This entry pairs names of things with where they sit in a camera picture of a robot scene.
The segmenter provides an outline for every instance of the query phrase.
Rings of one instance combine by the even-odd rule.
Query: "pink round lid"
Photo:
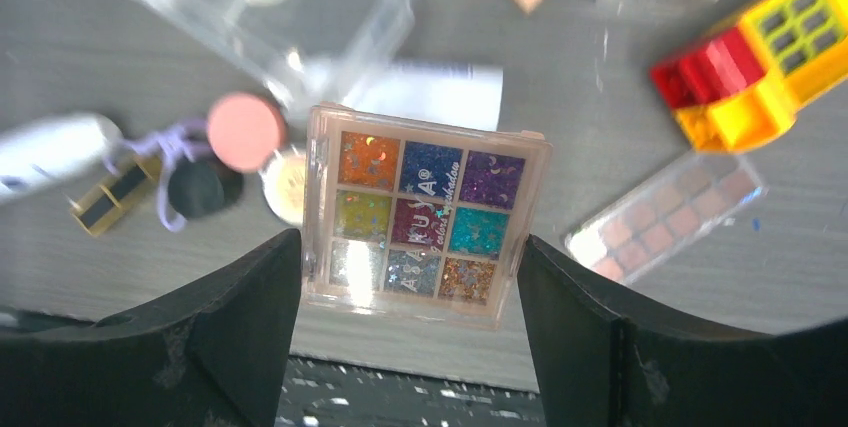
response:
[[[262,168],[286,141],[280,111],[255,95],[230,94],[209,111],[206,135],[221,162],[238,172]]]

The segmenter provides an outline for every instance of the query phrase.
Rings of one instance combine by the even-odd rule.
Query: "red toy block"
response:
[[[764,76],[765,70],[738,27],[651,69],[651,78],[671,110],[726,99]]]

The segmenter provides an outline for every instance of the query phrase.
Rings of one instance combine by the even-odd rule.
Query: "black round lid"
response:
[[[218,159],[180,162],[168,181],[168,202],[187,219],[214,214],[235,203],[244,176]]]

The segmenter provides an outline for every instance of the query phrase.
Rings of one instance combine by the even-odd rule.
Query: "blue glitter eyeshadow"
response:
[[[405,194],[453,199],[461,160],[460,149],[407,142],[398,190]]]
[[[507,214],[460,207],[456,210],[450,250],[497,259],[508,223]]]
[[[433,295],[436,292],[440,261],[438,255],[420,250],[390,250],[385,290],[412,295]]]

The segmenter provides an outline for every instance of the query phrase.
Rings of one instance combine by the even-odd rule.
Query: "orange glitter eyeshadow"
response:
[[[342,132],[339,182],[392,190],[400,140]]]

